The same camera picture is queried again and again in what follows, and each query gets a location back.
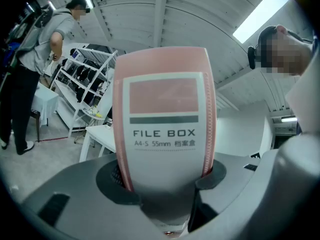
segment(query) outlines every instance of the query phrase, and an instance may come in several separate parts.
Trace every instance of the white sneaker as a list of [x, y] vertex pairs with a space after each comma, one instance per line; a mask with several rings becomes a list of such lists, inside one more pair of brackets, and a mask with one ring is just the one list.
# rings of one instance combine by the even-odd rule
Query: white sneaker
[[8, 146], [8, 143], [5, 143], [2, 139], [0, 139], [1, 148], [5, 150]]
[[35, 143], [33, 141], [26, 141], [26, 149], [20, 153], [18, 153], [18, 155], [23, 155], [24, 153], [32, 150], [35, 146]]

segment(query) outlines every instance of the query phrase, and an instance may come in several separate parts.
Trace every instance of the white wall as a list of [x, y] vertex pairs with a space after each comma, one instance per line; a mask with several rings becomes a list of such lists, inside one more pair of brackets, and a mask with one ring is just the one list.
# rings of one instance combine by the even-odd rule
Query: white wall
[[273, 136], [274, 136], [274, 130], [273, 125], [270, 124], [270, 121], [268, 120], [270, 116], [266, 116], [264, 118], [264, 128], [263, 128], [263, 135], [261, 140], [261, 146], [260, 146], [260, 157], [263, 156], [263, 154], [271, 149]]
[[221, 109], [217, 118], [215, 151], [234, 156], [260, 156], [270, 150], [273, 129], [265, 101]]

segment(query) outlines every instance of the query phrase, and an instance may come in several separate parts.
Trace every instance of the white table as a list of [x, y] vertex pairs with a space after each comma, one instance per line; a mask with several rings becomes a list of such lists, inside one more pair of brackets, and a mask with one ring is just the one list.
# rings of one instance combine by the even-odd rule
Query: white table
[[79, 162], [84, 162], [87, 158], [89, 146], [91, 139], [99, 142], [102, 147], [99, 153], [99, 158], [102, 157], [102, 154], [107, 148], [112, 152], [116, 152], [116, 143], [115, 143], [115, 135], [114, 128], [108, 125], [98, 125], [98, 126], [89, 126], [85, 128], [86, 134], [82, 144], [80, 160]]
[[46, 125], [47, 119], [57, 110], [58, 97], [57, 93], [38, 83], [31, 109], [40, 112], [40, 126]]

